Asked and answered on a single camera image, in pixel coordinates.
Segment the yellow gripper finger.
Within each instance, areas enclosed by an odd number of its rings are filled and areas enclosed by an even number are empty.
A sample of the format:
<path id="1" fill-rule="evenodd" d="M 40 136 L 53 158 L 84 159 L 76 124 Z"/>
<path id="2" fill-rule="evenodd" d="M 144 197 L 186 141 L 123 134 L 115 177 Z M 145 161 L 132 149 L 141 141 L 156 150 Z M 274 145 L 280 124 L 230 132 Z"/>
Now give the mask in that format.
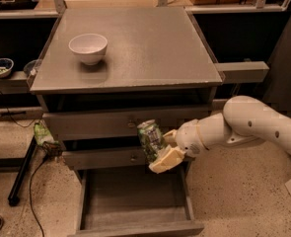
<path id="1" fill-rule="evenodd" d="M 184 152 L 179 147 L 167 146 L 159 151 L 158 158 L 149 165 L 149 169 L 160 174 L 178 166 L 183 158 Z"/>
<path id="2" fill-rule="evenodd" d="M 168 131 L 167 133 L 165 133 L 163 137 L 168 145 L 171 145 L 172 147 L 176 147 L 177 146 L 176 135 L 177 135 L 177 130 L 172 129 Z"/>

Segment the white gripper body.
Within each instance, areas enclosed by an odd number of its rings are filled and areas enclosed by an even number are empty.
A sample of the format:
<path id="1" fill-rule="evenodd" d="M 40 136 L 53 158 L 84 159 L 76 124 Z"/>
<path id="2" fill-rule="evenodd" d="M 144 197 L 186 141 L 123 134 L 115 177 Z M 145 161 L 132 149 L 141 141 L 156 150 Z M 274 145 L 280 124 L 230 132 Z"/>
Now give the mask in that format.
<path id="1" fill-rule="evenodd" d="M 207 148 L 202 143 L 197 119 L 185 122 L 177 130 L 176 143 L 178 148 L 188 157 L 195 158 L 207 151 Z"/>

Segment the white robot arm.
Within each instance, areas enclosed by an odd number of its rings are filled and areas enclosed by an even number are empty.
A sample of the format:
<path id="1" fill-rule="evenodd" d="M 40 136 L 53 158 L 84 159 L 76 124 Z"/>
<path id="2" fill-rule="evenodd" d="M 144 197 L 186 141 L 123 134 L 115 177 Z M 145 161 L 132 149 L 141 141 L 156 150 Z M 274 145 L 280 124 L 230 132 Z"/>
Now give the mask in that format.
<path id="1" fill-rule="evenodd" d="M 270 141 L 291 155 L 291 118 L 248 96 L 229 99 L 223 111 L 193 119 L 163 135 L 167 146 L 149 165 L 159 174 L 180 164 L 186 156 L 196 157 L 214 145 L 250 146 Z"/>

